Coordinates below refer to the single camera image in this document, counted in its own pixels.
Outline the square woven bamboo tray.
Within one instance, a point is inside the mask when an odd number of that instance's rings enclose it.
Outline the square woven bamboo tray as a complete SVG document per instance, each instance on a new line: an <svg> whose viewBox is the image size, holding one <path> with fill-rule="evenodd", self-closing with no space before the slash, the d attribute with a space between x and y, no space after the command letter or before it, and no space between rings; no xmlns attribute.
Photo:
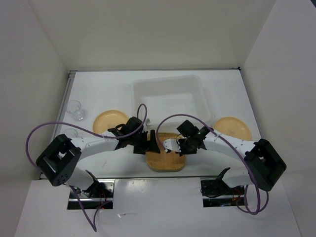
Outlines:
<svg viewBox="0 0 316 237"><path fill-rule="evenodd" d="M162 145L157 142L160 154L147 152L146 163L150 169L155 172L178 172L186 165L186 157L171 151L166 153Z"/></svg>

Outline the tan round plate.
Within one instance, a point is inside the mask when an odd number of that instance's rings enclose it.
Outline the tan round plate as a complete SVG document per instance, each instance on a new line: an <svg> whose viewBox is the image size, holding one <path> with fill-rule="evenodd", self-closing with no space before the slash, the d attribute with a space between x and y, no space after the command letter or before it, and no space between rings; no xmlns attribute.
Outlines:
<svg viewBox="0 0 316 237"><path fill-rule="evenodd" d="M102 112L93 122L93 132L101 134L110 128L114 128L119 124L125 124L128 116L118 110L108 110Z"/></svg>
<svg viewBox="0 0 316 237"><path fill-rule="evenodd" d="M250 141L252 134L248 126L238 118L223 117L218 119L213 128L218 132L241 140Z"/></svg>

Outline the clear plastic cup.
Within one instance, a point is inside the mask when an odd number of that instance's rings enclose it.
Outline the clear plastic cup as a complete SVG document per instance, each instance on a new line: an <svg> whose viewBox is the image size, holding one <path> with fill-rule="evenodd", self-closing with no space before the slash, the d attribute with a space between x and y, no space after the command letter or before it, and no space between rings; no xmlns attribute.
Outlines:
<svg viewBox="0 0 316 237"><path fill-rule="evenodd" d="M66 105L66 112L76 121L84 119L84 110L77 100L69 101Z"/></svg>
<svg viewBox="0 0 316 237"><path fill-rule="evenodd" d="M67 136L68 138L71 138L71 139L79 138L79 134L78 134L77 130L72 129L72 128L65 129L61 133L64 134L65 136Z"/></svg>

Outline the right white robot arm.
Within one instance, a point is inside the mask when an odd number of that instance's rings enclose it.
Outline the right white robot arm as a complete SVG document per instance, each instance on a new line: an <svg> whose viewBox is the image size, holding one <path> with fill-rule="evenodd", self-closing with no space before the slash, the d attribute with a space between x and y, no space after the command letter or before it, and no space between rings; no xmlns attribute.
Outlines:
<svg viewBox="0 0 316 237"><path fill-rule="evenodd" d="M271 143L265 139L247 141L221 134L207 126L198 129L186 120L177 127L183 136L174 151L180 155L196 154L199 149L215 151L240 160L243 167L225 168L218 176L216 188L222 194L236 186L256 185L269 192L287 166Z"/></svg>

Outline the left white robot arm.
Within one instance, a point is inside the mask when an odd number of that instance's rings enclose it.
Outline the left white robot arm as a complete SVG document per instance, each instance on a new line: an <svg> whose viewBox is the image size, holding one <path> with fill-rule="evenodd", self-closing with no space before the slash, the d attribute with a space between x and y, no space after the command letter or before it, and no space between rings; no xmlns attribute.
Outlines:
<svg viewBox="0 0 316 237"><path fill-rule="evenodd" d="M58 135L37 158L36 165L53 186L76 187L85 196L95 197L105 192L105 185L90 171L78 168L77 163L128 145L133 146L134 154L160 153L155 131L145 131L142 121L131 117L127 123L110 128L100 136L71 139L65 134Z"/></svg>

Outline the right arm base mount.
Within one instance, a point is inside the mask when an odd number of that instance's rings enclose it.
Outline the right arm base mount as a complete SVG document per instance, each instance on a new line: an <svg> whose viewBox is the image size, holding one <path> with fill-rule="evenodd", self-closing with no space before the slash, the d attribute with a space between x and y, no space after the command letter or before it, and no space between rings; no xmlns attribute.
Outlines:
<svg viewBox="0 0 316 237"><path fill-rule="evenodd" d="M202 194L203 207L229 207L244 206L245 186L229 188L218 182L215 177L200 178L200 193Z"/></svg>

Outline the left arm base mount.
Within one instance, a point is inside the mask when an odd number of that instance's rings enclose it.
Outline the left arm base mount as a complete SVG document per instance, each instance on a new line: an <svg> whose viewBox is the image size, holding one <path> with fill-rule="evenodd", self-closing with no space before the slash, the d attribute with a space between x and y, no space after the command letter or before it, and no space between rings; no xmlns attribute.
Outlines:
<svg viewBox="0 0 316 237"><path fill-rule="evenodd" d="M113 209L115 180L99 179L98 181L102 188L91 195L77 187L75 187L74 191L70 190L67 209L81 209L77 198L80 199L82 206L87 210L96 210L97 208Z"/></svg>

